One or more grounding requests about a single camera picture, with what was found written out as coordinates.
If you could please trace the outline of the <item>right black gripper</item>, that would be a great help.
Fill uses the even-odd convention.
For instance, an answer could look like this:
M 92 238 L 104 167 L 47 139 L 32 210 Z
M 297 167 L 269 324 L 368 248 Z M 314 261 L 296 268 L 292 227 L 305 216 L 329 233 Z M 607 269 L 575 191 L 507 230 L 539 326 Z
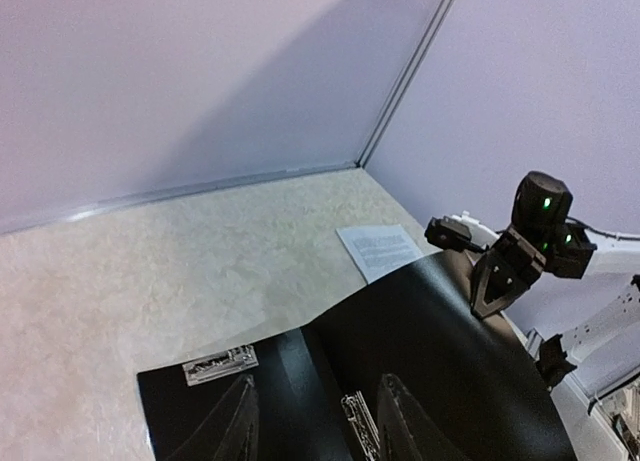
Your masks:
M 509 226 L 472 269 L 473 315 L 485 319 L 511 306 L 539 280 L 545 267 L 545 256 Z

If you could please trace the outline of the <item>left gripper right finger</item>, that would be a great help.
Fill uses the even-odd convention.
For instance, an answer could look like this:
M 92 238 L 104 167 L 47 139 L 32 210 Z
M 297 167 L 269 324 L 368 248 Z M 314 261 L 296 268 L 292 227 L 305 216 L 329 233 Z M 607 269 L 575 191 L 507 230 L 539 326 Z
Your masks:
M 449 460 L 450 446 L 399 377 L 383 374 L 377 427 L 381 460 Z

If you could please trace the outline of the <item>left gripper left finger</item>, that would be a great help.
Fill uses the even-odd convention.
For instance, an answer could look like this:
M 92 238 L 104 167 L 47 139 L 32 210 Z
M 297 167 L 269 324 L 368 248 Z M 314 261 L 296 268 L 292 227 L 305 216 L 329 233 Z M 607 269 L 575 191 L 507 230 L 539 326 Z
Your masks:
M 258 438 L 258 391 L 252 375 L 241 375 L 167 460 L 257 460 Z

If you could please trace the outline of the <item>black clip folder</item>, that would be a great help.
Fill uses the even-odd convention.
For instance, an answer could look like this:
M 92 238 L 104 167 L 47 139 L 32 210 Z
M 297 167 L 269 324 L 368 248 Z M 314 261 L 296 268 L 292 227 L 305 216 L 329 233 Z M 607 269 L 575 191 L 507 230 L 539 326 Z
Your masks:
M 471 263 L 443 251 L 311 322 L 140 372 L 154 456 L 167 460 L 241 375 L 259 396 L 257 460 L 381 460 L 378 388 L 392 373 L 450 446 L 449 460 L 572 460 L 575 451 L 509 324 L 469 307 Z

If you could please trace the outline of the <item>white paper stack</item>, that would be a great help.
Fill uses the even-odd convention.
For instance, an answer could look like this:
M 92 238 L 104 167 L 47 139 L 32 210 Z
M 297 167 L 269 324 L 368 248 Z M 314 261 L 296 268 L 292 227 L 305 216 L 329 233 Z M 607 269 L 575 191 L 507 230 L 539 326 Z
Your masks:
M 424 256 L 401 225 L 342 227 L 336 233 L 367 284 Z

